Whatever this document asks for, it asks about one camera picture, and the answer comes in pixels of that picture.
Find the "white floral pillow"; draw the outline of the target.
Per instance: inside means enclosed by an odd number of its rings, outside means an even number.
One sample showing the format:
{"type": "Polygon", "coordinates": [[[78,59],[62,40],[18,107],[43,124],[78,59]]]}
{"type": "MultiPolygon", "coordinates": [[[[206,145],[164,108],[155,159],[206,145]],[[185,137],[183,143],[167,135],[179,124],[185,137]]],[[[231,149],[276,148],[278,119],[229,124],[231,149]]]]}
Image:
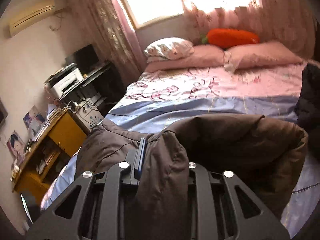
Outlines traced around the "white floral pillow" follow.
{"type": "Polygon", "coordinates": [[[157,40],[149,44],[144,50],[147,63],[179,60],[191,56],[194,52],[193,43],[179,37],[157,40]]]}

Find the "white floral bag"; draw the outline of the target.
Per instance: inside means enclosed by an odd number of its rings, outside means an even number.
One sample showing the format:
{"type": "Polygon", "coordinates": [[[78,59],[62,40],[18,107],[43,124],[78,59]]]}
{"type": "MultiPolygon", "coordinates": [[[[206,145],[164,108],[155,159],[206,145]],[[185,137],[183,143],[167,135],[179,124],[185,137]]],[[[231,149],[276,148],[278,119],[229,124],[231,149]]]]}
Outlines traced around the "white floral bag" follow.
{"type": "Polygon", "coordinates": [[[75,112],[76,116],[89,131],[91,131],[94,126],[98,125],[104,118],[90,98],[82,99],[77,103],[75,112]]]}

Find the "black shelf stand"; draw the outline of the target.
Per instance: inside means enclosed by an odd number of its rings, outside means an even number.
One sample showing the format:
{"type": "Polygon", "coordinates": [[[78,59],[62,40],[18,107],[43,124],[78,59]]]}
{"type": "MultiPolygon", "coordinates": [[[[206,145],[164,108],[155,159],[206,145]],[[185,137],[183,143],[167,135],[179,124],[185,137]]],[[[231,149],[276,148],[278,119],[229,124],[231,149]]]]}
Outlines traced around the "black shelf stand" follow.
{"type": "Polygon", "coordinates": [[[71,105],[71,101],[80,103],[92,100],[102,116],[106,116],[124,94],[125,86],[116,66],[105,61],[57,101],[61,105],[71,105]]]}

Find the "photo portrait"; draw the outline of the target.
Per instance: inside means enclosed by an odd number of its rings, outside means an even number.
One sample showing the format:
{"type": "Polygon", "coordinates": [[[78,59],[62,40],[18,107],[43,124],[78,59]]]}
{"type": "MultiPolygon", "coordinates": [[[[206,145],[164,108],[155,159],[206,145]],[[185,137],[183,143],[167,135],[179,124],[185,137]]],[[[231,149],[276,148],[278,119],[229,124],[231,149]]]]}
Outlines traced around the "photo portrait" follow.
{"type": "Polygon", "coordinates": [[[8,139],[7,147],[11,155],[15,158],[14,163],[19,166],[24,161],[26,145],[16,131],[13,131],[8,139]]]}
{"type": "Polygon", "coordinates": [[[38,111],[36,106],[33,106],[23,117],[23,122],[28,130],[29,135],[31,137],[34,137],[43,127],[45,119],[42,116],[42,114],[38,111]]]}

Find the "pink pillow right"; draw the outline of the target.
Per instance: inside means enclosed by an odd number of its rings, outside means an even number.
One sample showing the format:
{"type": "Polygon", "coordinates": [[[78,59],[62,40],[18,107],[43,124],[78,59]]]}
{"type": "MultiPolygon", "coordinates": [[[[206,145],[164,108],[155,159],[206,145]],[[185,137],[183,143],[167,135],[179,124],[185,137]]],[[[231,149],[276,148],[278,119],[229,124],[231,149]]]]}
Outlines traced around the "pink pillow right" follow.
{"type": "Polygon", "coordinates": [[[224,68],[234,73],[239,69],[300,64],[304,60],[278,41],[239,45],[225,51],[224,68]]]}

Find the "blue pink bed sheet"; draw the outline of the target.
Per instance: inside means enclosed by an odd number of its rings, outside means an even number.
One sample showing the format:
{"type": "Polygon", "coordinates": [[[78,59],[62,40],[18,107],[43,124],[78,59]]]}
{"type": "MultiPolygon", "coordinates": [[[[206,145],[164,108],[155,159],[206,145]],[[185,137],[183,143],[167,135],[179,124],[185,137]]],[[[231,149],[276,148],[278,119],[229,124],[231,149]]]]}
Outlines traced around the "blue pink bed sheet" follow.
{"type": "MultiPolygon", "coordinates": [[[[296,122],[295,106],[306,66],[304,61],[235,74],[224,67],[146,72],[127,87],[124,97],[104,117],[141,133],[156,133],[175,121],[206,113],[262,114],[296,122]]],[[[41,210],[74,181],[78,153],[44,195],[41,210]]],[[[306,155],[281,222],[291,239],[319,239],[319,161],[311,153],[306,155]]]]}

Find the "black garment on bed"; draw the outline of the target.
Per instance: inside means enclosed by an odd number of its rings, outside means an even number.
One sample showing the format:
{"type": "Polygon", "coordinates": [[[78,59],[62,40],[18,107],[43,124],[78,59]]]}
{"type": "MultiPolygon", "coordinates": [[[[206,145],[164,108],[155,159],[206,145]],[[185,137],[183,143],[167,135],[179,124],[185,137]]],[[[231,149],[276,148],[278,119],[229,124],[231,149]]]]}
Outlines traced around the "black garment on bed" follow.
{"type": "Polygon", "coordinates": [[[297,124],[309,135],[308,147],[319,160],[320,136],[320,75],[319,68],[308,63],[302,71],[302,88],[295,106],[297,124]]]}

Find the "yellow wooden desk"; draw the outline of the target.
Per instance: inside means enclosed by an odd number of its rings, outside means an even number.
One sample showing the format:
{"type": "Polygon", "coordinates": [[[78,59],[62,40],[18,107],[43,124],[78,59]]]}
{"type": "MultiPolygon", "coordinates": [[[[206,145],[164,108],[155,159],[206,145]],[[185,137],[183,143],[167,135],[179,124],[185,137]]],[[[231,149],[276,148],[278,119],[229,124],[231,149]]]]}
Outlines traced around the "yellow wooden desk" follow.
{"type": "Polygon", "coordinates": [[[89,130],[75,114],[68,109],[61,110],[27,150],[13,179],[12,190],[30,194],[35,198],[35,203],[40,205],[50,185],[88,134],[89,130]]]}

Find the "pink pillow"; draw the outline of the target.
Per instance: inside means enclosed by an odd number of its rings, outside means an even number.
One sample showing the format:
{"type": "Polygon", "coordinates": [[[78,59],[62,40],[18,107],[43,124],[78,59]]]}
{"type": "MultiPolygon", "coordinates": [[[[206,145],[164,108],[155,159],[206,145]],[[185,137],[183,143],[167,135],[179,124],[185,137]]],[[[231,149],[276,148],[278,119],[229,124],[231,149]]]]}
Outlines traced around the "pink pillow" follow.
{"type": "Polygon", "coordinates": [[[239,45],[225,51],[224,68],[234,73],[239,69],[300,64],[304,60],[278,41],[239,45]]]}
{"type": "Polygon", "coordinates": [[[149,63],[145,72],[153,73],[158,70],[173,70],[182,68],[208,68],[224,65],[225,51],[214,45],[199,45],[194,47],[194,53],[188,57],[149,63]]]}

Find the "pink pillow left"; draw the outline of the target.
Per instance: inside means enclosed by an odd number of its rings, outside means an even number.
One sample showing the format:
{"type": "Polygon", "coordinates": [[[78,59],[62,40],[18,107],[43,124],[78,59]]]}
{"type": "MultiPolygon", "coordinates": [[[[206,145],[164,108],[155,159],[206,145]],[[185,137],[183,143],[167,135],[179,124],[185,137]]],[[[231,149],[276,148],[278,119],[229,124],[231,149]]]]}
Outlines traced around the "pink pillow left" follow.
{"type": "Polygon", "coordinates": [[[194,53],[188,57],[149,63],[145,72],[153,73],[158,70],[173,70],[182,68],[208,68],[224,65],[225,51],[214,45],[199,45],[194,47],[194,53]]]}

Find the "brown puffer coat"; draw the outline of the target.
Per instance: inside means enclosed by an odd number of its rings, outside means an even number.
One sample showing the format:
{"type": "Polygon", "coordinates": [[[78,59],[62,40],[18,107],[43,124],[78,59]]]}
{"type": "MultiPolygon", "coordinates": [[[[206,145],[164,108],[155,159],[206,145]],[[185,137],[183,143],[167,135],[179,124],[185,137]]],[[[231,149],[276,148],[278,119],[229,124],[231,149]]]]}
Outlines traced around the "brown puffer coat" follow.
{"type": "Polygon", "coordinates": [[[308,151],[298,125],[262,115],[204,114],[146,134],[137,194],[126,210],[129,239],[186,239],[190,162],[234,172],[280,218],[308,151]]]}

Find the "orange carrot plush pillow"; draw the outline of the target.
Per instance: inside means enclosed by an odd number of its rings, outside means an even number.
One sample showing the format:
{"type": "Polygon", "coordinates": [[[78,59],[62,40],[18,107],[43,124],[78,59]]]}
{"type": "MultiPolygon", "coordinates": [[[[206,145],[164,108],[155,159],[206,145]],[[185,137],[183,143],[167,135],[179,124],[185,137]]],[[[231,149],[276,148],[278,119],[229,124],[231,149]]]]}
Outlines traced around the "orange carrot plush pillow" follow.
{"type": "Polygon", "coordinates": [[[215,28],[201,36],[202,44],[210,44],[222,49],[234,46],[258,44],[260,38],[257,34],[246,30],[215,28]]]}

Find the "white air conditioner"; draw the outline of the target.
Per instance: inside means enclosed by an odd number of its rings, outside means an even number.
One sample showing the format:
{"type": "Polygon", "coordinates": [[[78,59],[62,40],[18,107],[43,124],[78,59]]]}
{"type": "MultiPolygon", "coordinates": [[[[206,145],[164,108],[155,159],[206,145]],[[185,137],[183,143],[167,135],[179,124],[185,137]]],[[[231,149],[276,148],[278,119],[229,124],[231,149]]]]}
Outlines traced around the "white air conditioner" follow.
{"type": "Polygon", "coordinates": [[[52,16],[55,11],[54,0],[44,0],[27,9],[23,9],[9,20],[10,36],[14,37],[29,26],[52,16]]]}

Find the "white printer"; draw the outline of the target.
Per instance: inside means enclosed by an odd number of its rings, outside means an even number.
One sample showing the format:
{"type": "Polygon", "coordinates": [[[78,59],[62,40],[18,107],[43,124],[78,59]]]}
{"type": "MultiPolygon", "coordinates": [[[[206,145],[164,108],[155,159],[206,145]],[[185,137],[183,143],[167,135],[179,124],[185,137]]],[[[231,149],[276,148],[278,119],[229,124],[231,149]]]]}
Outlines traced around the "white printer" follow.
{"type": "Polygon", "coordinates": [[[57,99],[84,79],[76,63],[71,63],[51,75],[44,82],[44,87],[57,99]]]}

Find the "black monitor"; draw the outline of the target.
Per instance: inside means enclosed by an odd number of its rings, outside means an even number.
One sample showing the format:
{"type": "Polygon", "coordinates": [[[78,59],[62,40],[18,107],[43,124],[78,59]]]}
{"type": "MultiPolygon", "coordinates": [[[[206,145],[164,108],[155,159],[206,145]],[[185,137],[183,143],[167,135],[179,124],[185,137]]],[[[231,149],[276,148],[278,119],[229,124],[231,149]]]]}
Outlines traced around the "black monitor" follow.
{"type": "Polygon", "coordinates": [[[99,62],[99,58],[93,45],[89,44],[66,57],[65,61],[67,65],[75,63],[80,73],[84,75],[89,74],[94,69],[99,62]]]}

